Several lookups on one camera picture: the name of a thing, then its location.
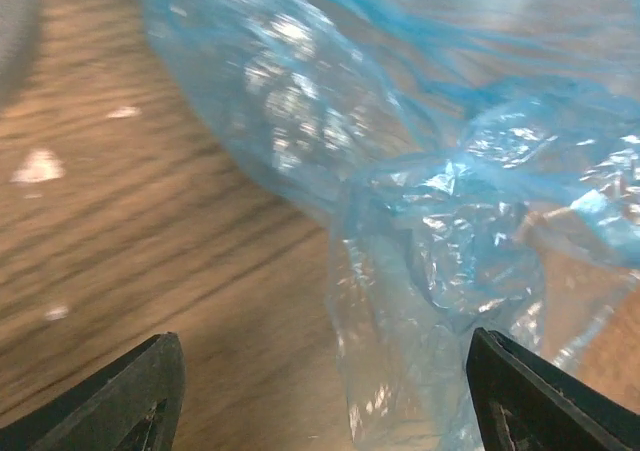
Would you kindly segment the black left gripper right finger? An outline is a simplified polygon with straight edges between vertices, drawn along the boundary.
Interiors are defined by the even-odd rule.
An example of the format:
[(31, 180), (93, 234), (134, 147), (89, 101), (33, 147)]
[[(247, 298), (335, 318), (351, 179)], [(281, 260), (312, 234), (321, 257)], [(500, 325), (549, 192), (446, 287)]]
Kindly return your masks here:
[(466, 376), (486, 450), (639, 448), (639, 415), (507, 336), (474, 330)]

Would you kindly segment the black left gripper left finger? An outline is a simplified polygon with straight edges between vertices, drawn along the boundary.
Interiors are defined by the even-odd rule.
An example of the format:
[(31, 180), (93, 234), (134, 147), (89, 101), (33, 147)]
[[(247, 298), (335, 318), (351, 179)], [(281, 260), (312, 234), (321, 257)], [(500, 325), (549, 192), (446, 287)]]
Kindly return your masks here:
[(185, 391), (178, 335), (151, 336), (1, 429), (3, 450), (169, 450)]

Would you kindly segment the blue translucent plastic trash bag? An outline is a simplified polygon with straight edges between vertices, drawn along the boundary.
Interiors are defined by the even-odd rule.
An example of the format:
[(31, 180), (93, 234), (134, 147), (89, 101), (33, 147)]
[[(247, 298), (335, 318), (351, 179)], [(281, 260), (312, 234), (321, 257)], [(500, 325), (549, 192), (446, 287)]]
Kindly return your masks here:
[(361, 450), (479, 450), (479, 327), (595, 382), (639, 297), (639, 0), (140, 0), (238, 166), (329, 231)]

